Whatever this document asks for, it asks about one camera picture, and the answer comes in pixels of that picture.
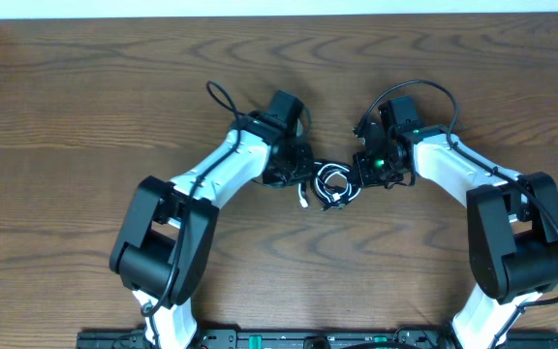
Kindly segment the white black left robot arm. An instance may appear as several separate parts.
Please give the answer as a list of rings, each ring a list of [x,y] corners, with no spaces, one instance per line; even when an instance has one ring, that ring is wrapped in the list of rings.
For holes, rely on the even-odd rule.
[[[305,134],[295,116],[253,113],[196,167],[136,188],[109,257],[109,268],[133,292],[155,348],[186,348],[197,332],[191,297],[200,284],[220,209],[267,170],[279,146]]]

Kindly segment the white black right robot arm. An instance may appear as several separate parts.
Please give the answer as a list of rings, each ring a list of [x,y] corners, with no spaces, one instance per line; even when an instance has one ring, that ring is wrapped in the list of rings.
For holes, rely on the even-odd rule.
[[[410,117],[355,128],[364,151],[356,177],[391,188],[404,175],[428,179],[467,213],[476,286],[438,337],[441,348],[499,348],[530,307],[558,303],[558,188],[543,172],[501,168],[464,145],[449,127]]]

